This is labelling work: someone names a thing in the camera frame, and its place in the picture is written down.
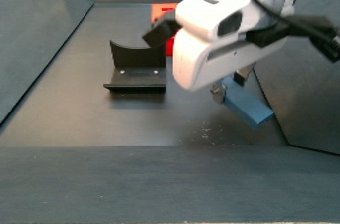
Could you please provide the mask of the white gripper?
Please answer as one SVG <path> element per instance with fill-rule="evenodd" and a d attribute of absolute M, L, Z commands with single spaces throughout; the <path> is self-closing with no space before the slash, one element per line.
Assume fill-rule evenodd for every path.
<path fill-rule="evenodd" d="M 281 13 L 291 13 L 292 0 L 259 0 Z M 180 29 L 172 49 L 172 74 L 180 86 L 195 91 L 231 75 L 243 86 L 253 62 L 280 50 L 284 39 L 264 47 L 245 39 L 245 33 L 276 24 L 252 0 L 181 0 L 175 8 Z M 211 86 L 212 99 L 224 103 L 227 86 Z"/>

